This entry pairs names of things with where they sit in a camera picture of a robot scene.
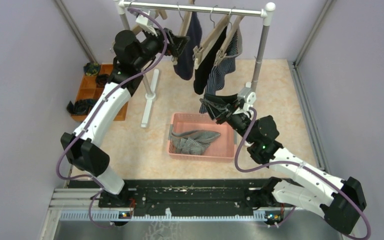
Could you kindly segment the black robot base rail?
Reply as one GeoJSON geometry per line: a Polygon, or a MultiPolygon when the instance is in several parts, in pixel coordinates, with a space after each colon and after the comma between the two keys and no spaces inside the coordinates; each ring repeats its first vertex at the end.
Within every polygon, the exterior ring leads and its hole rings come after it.
{"type": "Polygon", "coordinates": [[[122,222],[258,221],[274,224],[290,205],[269,196],[267,179],[126,180],[122,196],[103,191],[86,219],[122,222]]]}

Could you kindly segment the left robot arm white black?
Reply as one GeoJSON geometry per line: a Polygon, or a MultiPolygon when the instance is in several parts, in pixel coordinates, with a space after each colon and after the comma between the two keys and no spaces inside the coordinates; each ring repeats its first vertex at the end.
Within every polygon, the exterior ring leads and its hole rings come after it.
{"type": "Polygon", "coordinates": [[[124,190],[124,180],[110,167],[109,155],[100,148],[103,138],[145,74],[157,65],[156,57],[179,57],[190,41],[189,36],[175,35],[168,28],[144,35],[143,41],[132,30],[122,30],[115,36],[112,72],[101,96],[80,126],[73,133],[65,132],[60,139],[68,162],[94,178],[118,207],[129,203],[130,193],[124,190]]]}

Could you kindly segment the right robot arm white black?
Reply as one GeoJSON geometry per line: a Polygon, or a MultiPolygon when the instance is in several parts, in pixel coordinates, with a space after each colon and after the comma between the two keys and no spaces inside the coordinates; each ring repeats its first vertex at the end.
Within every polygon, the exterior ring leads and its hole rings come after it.
{"type": "Polygon", "coordinates": [[[330,175],[290,152],[277,141],[280,133],[274,118],[259,118],[257,110],[246,107],[238,95],[206,94],[200,102],[213,121],[230,125],[241,136],[242,143],[249,143],[247,152],[257,170],[268,168],[290,177],[290,181],[272,177],[261,188],[264,204],[289,204],[312,212],[348,238],[362,220],[365,238],[371,236],[371,225],[364,214],[367,202],[357,179],[330,175]]]}

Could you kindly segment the navy blue underwear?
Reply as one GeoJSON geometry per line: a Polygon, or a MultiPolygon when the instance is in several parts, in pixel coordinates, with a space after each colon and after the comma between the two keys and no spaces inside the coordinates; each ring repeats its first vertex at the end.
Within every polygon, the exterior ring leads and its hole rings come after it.
{"type": "Polygon", "coordinates": [[[183,80],[189,81],[194,74],[194,48],[198,47],[202,40],[202,27],[196,12],[191,12],[191,19],[186,36],[189,41],[182,54],[173,66],[175,73],[183,80]]]}

